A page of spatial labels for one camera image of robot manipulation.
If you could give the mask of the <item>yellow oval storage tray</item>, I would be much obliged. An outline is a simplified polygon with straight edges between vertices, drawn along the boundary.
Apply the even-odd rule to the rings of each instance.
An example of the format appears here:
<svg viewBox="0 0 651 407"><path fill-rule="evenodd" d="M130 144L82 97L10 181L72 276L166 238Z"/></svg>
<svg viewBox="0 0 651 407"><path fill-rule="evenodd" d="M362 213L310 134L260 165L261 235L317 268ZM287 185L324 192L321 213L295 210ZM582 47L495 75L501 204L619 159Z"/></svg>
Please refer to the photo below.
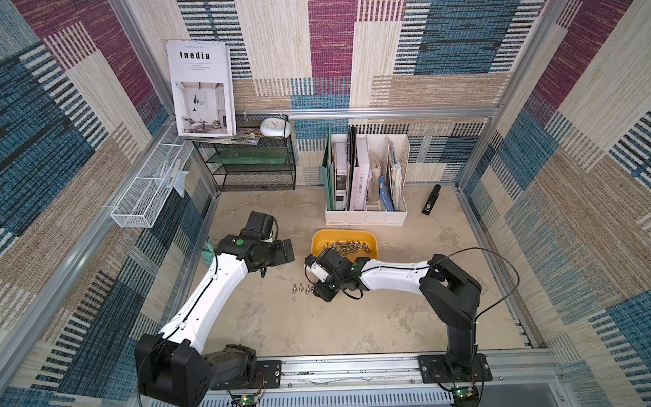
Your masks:
<svg viewBox="0 0 651 407"><path fill-rule="evenodd" d="M349 229L321 229L313 235L310 254L319 256L325 249L335 249L350 261L358 257L378 259L376 237L366 231Z"/></svg>

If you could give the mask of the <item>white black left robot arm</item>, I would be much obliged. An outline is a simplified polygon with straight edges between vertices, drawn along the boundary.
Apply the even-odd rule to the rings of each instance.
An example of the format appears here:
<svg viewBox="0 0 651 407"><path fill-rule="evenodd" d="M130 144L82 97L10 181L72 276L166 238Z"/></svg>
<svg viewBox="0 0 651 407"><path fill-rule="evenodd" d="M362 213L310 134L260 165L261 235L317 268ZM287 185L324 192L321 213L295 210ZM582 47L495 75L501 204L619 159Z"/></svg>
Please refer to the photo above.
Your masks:
<svg viewBox="0 0 651 407"><path fill-rule="evenodd" d="M225 303L250 273L294 261L290 240L278 237L271 215L253 211L237 235L214 247L214 257L186 303L156 334L144 334L135 347L137 396L174 406L197 406L212 388L263 384L254 349L228 344L205 355L210 331Z"/></svg>

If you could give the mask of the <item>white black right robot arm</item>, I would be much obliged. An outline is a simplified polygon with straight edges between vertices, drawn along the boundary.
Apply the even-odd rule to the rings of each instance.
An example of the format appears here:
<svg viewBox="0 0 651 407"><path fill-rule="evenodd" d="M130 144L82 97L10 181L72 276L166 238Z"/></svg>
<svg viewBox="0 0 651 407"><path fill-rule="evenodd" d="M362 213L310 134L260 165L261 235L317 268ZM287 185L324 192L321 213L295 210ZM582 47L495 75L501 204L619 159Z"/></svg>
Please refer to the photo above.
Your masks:
<svg viewBox="0 0 651 407"><path fill-rule="evenodd" d="M447 326L448 347L443 366L451 378L466 379L477 360L476 315L481 284L449 257L429 261L388 263L368 257L350 260L334 249L305 259L314 275L315 296L330 302L338 293L393 290L422 296Z"/></svg>

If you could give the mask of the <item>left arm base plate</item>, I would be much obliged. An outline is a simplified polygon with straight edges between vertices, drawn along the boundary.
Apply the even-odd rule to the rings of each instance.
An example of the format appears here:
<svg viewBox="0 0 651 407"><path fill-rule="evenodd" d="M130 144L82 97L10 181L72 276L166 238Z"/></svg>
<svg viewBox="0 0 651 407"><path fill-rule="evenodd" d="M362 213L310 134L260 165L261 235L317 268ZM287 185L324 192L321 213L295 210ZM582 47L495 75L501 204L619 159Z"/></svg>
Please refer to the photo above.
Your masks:
<svg viewBox="0 0 651 407"><path fill-rule="evenodd" d="M249 388L277 389L281 386L281 379L281 360L257 360L254 381L249 385Z"/></svg>

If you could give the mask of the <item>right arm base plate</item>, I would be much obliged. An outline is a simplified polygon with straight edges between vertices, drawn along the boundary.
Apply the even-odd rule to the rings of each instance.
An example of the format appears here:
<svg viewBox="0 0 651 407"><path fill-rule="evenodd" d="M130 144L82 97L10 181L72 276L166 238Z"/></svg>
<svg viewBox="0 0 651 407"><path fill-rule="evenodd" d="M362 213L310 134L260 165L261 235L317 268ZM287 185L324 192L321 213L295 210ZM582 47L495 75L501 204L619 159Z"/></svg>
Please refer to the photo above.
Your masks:
<svg viewBox="0 0 651 407"><path fill-rule="evenodd" d="M455 364L445 354L418 355L417 362L423 383L493 381L493 373L484 354L476 354L470 366Z"/></svg>

